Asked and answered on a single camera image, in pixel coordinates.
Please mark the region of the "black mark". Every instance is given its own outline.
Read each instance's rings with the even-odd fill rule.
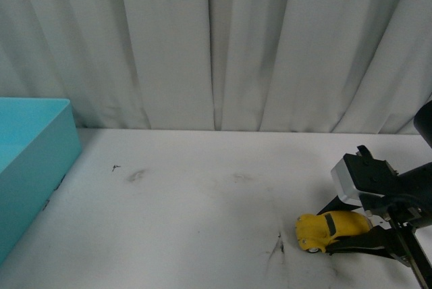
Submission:
[[[273,256],[275,255],[275,253],[278,250],[280,250],[282,252],[281,264],[285,264],[285,250],[284,250],[284,242],[282,240],[281,232],[279,232],[279,235],[277,236],[277,242],[275,244],[275,247],[273,248],[273,250],[271,251],[271,253],[269,252],[270,255],[269,255],[269,258],[267,259],[267,266],[266,266],[266,270],[265,270],[266,276],[267,276],[267,273],[269,271],[270,260],[273,258]]]
[[[49,204],[49,199],[47,199],[47,201],[45,201],[45,204],[44,204],[44,206],[43,206],[43,208],[42,208],[42,211],[44,211],[45,210],[45,208],[47,208],[47,205]]]
[[[63,180],[65,179],[65,176],[66,176],[66,175],[64,175],[64,176],[61,178],[60,183],[58,183],[58,185],[55,187],[54,191],[56,191],[56,190],[60,187],[60,184],[61,184],[61,183],[63,182]]]

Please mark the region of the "white tabletop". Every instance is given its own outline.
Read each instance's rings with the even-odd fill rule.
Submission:
[[[345,153],[366,145],[402,173],[432,161],[420,136],[79,133],[81,156],[0,266],[0,288],[418,287],[393,260],[302,252],[294,224],[335,196]],[[432,227],[416,234],[432,257]]]

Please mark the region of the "yellow toy car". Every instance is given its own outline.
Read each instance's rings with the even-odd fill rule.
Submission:
[[[325,252],[325,247],[346,237],[367,233],[372,223],[353,211],[329,211],[322,215],[301,215],[296,222],[300,247],[309,252]]]

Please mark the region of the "dark stain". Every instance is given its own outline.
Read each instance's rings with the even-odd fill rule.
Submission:
[[[44,211],[45,208],[47,208],[48,204],[49,204],[49,199],[47,199],[47,201],[45,201],[45,204],[43,205],[42,211]]]
[[[275,246],[273,247],[273,250],[271,251],[269,258],[267,259],[267,267],[266,267],[266,271],[265,271],[266,275],[267,275],[267,272],[269,270],[270,260],[278,250],[280,250],[282,252],[281,264],[285,264],[284,242],[282,240],[281,232],[279,232],[279,235],[277,236],[277,242],[276,242]]]
[[[58,185],[55,187],[54,191],[56,191],[56,190],[60,187],[60,184],[61,184],[61,183],[63,182],[63,180],[65,179],[65,176],[66,176],[66,175],[64,175],[64,176],[61,178],[60,183],[58,183]]]
[[[252,176],[250,176],[248,174],[244,174],[244,173],[234,173],[232,176],[234,177],[234,183],[237,183],[237,182],[245,183],[245,182],[250,182],[250,181],[254,180],[254,178]]]
[[[136,182],[142,180],[144,178],[145,173],[146,173],[146,169],[142,169],[129,176],[126,180],[129,182]]]

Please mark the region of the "curtain fold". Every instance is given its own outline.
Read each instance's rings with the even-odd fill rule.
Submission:
[[[152,128],[213,130],[208,0],[124,0]]]
[[[430,0],[0,0],[0,96],[77,126],[415,133]]]
[[[331,132],[398,1],[288,0],[261,130]]]

